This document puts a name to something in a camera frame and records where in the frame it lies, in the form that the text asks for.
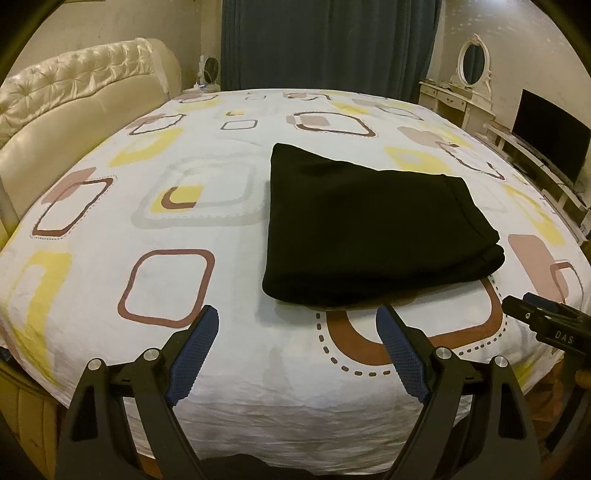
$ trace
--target blue gripper pad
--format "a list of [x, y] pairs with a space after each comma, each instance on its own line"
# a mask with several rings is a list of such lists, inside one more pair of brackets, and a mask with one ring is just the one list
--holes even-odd
[[189, 395], [218, 330], [217, 310], [209, 307], [170, 368], [166, 398], [173, 406]]
[[523, 295], [523, 301], [531, 303], [532, 305], [540, 307], [541, 309], [548, 310], [549, 312], [558, 313], [558, 308], [556, 308], [556, 304], [552, 300], [538, 297], [533, 293], [526, 293]]
[[375, 326], [404, 389], [425, 403], [430, 395], [425, 365], [385, 306], [378, 308]]

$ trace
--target black towel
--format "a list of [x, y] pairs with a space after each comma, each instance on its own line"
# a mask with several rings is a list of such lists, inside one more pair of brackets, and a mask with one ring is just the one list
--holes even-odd
[[461, 178], [273, 148], [262, 289], [277, 300], [348, 306], [478, 280], [505, 261], [498, 241]]

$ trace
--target oval mirror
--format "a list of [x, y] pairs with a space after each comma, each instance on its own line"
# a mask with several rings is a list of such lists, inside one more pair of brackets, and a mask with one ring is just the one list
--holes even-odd
[[217, 79], [217, 73], [219, 71], [219, 63], [213, 57], [209, 57], [205, 61], [205, 66], [203, 67], [203, 79], [205, 83], [208, 85], [214, 83]]
[[462, 75], [468, 85], [474, 85], [484, 72], [484, 49], [477, 44], [470, 44], [462, 60]]

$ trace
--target patterned bedsheet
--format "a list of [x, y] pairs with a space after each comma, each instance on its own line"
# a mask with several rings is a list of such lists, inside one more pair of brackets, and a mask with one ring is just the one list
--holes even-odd
[[[276, 142], [377, 170], [463, 177], [500, 233], [505, 264], [394, 305], [463, 358], [505, 355], [524, 390], [548, 373], [560, 353], [504, 316], [501, 300], [533, 291], [587, 308], [591, 268], [550, 205], [429, 110], [315, 90], [188, 91], [109, 138], [40, 198], [0, 252], [0, 323], [27, 371], [68, 405], [90, 359], [135, 359], [211, 304], [218, 337], [175, 410], [200, 456], [250, 453], [316, 473], [387, 468], [421, 404], [379, 341], [376, 306], [319, 311], [261, 290]], [[437, 248], [437, 232], [425, 225], [424, 234]]]

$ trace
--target tufted headboard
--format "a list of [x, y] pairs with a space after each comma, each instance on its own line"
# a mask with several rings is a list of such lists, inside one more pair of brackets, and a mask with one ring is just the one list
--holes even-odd
[[64, 53], [8, 78], [0, 87], [0, 248], [72, 165], [180, 93], [174, 54], [144, 38]]

